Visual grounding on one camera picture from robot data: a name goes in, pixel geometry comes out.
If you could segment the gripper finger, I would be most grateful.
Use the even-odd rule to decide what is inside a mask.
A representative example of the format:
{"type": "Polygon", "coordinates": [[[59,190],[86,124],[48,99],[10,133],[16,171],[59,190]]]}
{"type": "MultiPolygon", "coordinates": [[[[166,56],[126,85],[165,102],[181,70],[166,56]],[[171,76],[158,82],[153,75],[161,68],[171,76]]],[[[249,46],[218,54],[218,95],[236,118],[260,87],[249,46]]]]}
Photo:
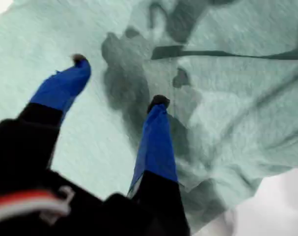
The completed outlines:
{"type": "Polygon", "coordinates": [[[16,118],[0,122],[0,171],[49,165],[62,122],[91,76],[85,56],[72,60],[73,66],[44,80],[16,118]]]}
{"type": "Polygon", "coordinates": [[[166,235],[188,236],[170,135],[169,103],[167,97],[155,95],[148,106],[128,195],[157,218],[166,235]]]}

